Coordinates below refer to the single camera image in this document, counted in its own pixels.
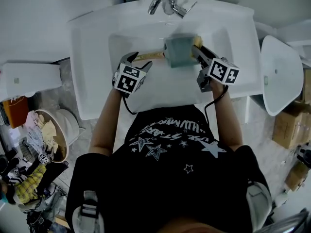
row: faucet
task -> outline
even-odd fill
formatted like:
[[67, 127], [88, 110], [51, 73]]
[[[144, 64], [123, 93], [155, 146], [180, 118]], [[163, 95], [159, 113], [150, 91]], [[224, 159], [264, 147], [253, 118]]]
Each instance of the faucet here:
[[157, 7], [159, 4], [163, 1], [163, 10], [164, 13], [167, 15], [171, 15], [173, 13], [177, 14], [181, 18], [184, 18], [184, 16], [189, 12], [190, 9], [194, 7], [194, 5], [197, 3], [195, 2], [189, 10], [186, 10], [176, 4], [177, 0], [152, 0], [149, 9], [148, 14], [153, 15], [156, 12]]

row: brush handle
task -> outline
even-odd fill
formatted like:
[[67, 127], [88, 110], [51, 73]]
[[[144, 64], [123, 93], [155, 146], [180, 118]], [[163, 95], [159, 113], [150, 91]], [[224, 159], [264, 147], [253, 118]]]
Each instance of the brush handle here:
[[149, 60], [149, 59], [165, 59], [164, 52], [151, 52], [142, 55], [137, 55], [134, 61]]

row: star print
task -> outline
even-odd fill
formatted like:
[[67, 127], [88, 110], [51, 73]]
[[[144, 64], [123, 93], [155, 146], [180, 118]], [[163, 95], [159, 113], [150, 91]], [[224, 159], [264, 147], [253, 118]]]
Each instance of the star print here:
[[188, 146], [186, 141], [180, 141], [179, 145], [183, 146], [183, 148]]
[[145, 139], [143, 139], [143, 138], [138, 138], [138, 141], [136, 141], [136, 142], [133, 142], [132, 144], [130, 144], [130, 146], [131, 145], [138, 145], [138, 150], [139, 150], [139, 152], [142, 150], [142, 148], [146, 145], [146, 144], [153, 144], [152, 142], [150, 142], [150, 141], [148, 141], [150, 138], [145, 138]]
[[184, 170], [187, 172], [187, 174], [189, 174], [190, 172], [193, 172], [192, 167], [193, 167], [193, 165], [187, 165], [186, 164], [186, 167], [184, 168]]
[[147, 153], [146, 157], [152, 155], [156, 159], [156, 161], [159, 160], [161, 153], [167, 152], [166, 150], [161, 148], [161, 144], [156, 147], [147, 146], [147, 148], [149, 148], [150, 151], [149, 153]]
[[201, 151], [209, 151], [216, 159], [218, 158], [218, 153], [225, 153], [226, 150], [218, 147], [218, 142], [213, 141], [211, 144], [199, 141], [205, 147]]

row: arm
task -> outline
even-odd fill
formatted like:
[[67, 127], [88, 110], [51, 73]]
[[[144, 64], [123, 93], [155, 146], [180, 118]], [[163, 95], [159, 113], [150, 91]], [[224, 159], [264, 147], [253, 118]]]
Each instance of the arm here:
[[[216, 99], [222, 94], [224, 86], [215, 80], [212, 80], [210, 85], [212, 87], [213, 97]], [[215, 110], [219, 140], [235, 151], [243, 145], [243, 141], [240, 124], [235, 115], [229, 92], [226, 92], [226, 94], [215, 103]]]
[[90, 143], [90, 153], [100, 153], [106, 156], [112, 154], [115, 143], [121, 93], [112, 89], [107, 98], [106, 104], [95, 126]]

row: person's right arm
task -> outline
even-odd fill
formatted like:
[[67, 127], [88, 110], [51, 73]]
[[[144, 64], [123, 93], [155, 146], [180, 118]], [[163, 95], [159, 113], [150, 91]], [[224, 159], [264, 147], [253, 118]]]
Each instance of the person's right arm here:
[[[215, 80], [212, 80], [210, 85], [214, 99], [218, 98], [222, 94], [224, 86]], [[243, 140], [241, 127], [234, 112], [228, 91], [215, 103], [215, 110], [219, 140], [235, 151], [243, 145]]]

